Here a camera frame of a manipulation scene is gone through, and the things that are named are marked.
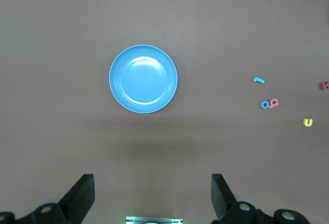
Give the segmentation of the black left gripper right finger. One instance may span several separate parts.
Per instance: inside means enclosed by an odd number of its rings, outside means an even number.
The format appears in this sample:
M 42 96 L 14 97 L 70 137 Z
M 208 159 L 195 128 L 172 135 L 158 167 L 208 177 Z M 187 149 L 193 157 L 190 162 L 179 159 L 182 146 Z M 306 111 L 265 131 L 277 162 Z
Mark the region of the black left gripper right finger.
M 273 216 L 246 201 L 238 201 L 222 174 L 212 174 L 211 201 L 217 216 L 213 223 L 225 224 L 307 224 L 302 214 L 288 209 L 278 209 Z

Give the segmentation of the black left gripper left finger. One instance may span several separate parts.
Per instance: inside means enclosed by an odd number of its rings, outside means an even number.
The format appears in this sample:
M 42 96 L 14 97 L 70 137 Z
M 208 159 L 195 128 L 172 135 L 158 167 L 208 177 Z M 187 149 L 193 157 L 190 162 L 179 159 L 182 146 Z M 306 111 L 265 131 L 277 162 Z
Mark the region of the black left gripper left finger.
M 94 176 L 84 174 L 57 203 L 41 205 L 20 219 L 1 212 L 1 223 L 82 223 L 94 202 Z

